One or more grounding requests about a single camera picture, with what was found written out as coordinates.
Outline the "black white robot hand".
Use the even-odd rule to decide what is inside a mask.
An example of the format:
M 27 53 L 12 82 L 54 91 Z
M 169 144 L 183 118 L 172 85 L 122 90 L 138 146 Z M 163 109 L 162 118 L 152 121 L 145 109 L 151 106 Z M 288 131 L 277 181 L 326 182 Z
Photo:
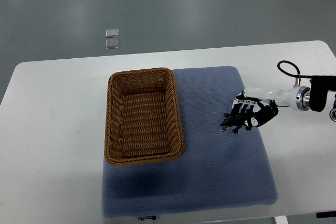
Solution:
M 245 88 L 239 93 L 232 104 L 231 113 L 227 116 L 237 118 L 237 127 L 246 130 L 260 127 L 272 120 L 279 108 L 292 108 L 308 111 L 310 89 L 295 86 L 290 90 Z

